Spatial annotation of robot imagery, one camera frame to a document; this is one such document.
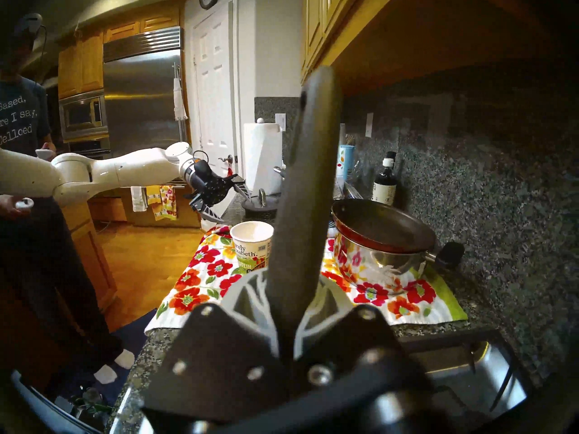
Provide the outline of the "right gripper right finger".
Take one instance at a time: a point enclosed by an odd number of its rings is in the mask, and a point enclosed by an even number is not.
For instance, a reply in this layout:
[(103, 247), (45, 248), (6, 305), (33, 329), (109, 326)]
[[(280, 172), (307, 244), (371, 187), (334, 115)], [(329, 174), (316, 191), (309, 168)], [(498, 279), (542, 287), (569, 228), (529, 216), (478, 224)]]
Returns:
[(348, 294), (335, 281), (319, 276), (313, 300), (296, 330), (294, 358), (300, 358), (341, 321), (354, 307)]

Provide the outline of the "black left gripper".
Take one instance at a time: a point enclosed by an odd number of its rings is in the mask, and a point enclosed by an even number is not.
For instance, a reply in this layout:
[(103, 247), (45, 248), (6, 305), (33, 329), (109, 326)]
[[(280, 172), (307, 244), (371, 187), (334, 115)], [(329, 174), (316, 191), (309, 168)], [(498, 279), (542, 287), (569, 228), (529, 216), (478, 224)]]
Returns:
[(209, 222), (225, 223), (211, 207), (223, 201), (230, 189), (242, 195), (245, 201), (251, 200), (251, 192), (243, 177), (239, 174), (221, 177), (205, 160), (194, 158), (185, 169), (183, 178), (193, 190), (192, 194), (186, 196), (189, 199), (189, 206), (197, 211), (203, 220)]

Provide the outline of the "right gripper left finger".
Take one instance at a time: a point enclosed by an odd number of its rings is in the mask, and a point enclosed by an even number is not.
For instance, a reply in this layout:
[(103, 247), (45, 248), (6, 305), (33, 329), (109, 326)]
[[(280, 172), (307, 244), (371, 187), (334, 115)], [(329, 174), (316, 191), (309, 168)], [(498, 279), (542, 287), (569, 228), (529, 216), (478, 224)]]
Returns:
[(266, 345), (279, 357), (277, 328), (266, 297), (268, 270), (256, 270), (243, 275), (232, 284), (221, 299), (221, 307), (253, 338)]

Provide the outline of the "person's right hand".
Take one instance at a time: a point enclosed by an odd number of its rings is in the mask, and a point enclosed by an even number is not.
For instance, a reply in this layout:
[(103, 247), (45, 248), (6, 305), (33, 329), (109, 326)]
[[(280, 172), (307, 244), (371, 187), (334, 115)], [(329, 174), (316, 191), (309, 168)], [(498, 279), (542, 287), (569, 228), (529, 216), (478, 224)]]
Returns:
[(30, 216), (34, 203), (29, 198), (1, 194), (1, 221), (14, 221)]

